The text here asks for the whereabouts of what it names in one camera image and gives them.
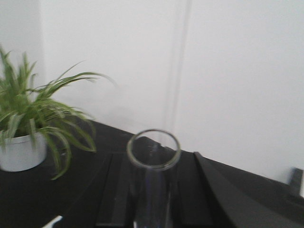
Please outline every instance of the glass vase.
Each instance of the glass vase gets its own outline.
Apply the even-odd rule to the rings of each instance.
[[[127,145],[134,228],[172,228],[176,212],[177,162],[181,149],[171,133],[149,129]]]

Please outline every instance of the white object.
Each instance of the white object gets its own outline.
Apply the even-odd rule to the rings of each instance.
[[[54,218],[53,220],[51,220],[49,223],[47,223],[47,224],[46,224],[44,227],[42,227],[42,228],[52,228],[53,225],[54,225],[56,222],[60,221],[61,219],[62,219],[62,216],[58,215],[56,218]]]
[[[7,140],[5,148],[0,146],[0,168],[16,172],[42,163],[47,155],[46,142],[40,133],[35,133],[35,138],[36,145],[33,145],[29,135]]]

